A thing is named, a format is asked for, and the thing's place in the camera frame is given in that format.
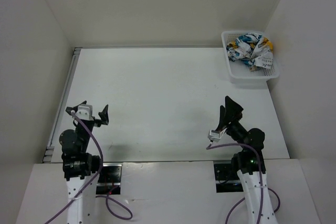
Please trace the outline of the patterned white teal yellow shorts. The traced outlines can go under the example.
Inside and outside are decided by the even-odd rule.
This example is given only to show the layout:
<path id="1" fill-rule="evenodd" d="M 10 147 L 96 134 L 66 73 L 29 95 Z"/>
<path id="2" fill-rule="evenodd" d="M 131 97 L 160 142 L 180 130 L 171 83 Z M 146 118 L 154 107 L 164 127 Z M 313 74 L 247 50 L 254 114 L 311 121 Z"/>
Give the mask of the patterned white teal yellow shorts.
<path id="1" fill-rule="evenodd" d="M 273 44 L 258 33 L 245 33 L 226 45 L 229 60 L 241 61 L 250 71 L 271 69 L 274 62 Z"/>

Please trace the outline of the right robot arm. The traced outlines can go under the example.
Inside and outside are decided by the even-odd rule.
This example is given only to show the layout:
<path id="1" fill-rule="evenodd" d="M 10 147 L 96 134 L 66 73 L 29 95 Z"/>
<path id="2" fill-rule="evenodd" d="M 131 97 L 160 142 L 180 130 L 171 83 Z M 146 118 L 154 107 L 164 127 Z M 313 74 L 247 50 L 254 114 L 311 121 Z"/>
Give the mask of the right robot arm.
<path id="1" fill-rule="evenodd" d="M 219 108 L 219 123 L 211 137 L 218 141 L 227 134 L 241 151 L 234 154 L 230 172 L 239 178 L 247 206 L 249 223 L 277 223 L 275 209 L 272 207 L 267 184 L 265 162 L 262 155 L 265 133 L 259 128 L 247 130 L 240 123 L 243 107 L 229 96 Z"/>

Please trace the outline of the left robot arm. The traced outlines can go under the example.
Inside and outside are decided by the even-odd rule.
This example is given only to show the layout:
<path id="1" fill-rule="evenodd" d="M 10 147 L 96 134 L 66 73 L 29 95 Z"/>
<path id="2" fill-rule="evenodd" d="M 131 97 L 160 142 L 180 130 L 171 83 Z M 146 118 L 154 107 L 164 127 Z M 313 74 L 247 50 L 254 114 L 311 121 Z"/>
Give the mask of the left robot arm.
<path id="1" fill-rule="evenodd" d="M 92 106 L 86 101 L 66 107 L 73 119 L 74 129 L 61 133 L 62 170 L 68 189 L 66 223 L 94 223 L 94 203 L 97 182 L 105 175 L 103 154 L 92 131 L 94 127 L 109 124 L 108 106 L 98 117 L 92 115 Z"/>

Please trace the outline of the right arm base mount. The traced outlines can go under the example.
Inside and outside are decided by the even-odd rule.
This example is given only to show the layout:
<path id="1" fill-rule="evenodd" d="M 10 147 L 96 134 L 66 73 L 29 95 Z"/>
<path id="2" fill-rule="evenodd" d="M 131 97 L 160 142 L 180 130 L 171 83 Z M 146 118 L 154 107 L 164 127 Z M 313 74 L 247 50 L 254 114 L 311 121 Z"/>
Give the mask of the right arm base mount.
<path id="1" fill-rule="evenodd" d="M 214 162 L 213 166 L 217 193 L 243 192 L 237 173 L 229 161 Z"/>

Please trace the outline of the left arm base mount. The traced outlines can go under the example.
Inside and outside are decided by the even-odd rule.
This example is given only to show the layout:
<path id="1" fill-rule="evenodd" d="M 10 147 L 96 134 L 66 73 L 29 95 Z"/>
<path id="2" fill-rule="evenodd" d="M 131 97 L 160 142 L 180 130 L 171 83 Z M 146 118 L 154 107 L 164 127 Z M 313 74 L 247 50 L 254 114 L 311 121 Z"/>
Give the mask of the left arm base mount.
<path id="1" fill-rule="evenodd" d="M 121 163 L 104 163 L 97 182 L 96 195 L 119 195 L 121 175 Z"/>

